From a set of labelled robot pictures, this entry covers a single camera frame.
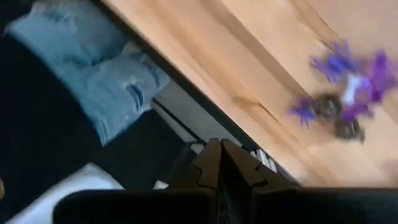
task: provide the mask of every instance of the dark floor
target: dark floor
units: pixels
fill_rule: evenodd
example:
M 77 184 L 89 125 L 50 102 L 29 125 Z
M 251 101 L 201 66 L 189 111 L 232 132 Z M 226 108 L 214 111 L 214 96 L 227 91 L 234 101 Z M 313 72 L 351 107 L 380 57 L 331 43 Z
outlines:
M 0 3 L 0 26 L 27 11 Z M 6 188 L 0 200 L 0 223 L 89 162 L 127 189 L 151 189 L 157 179 L 170 175 L 168 170 L 184 147 L 159 115 L 150 111 L 102 148 L 68 90 L 8 36 L 0 40 L 0 98 L 0 177 Z

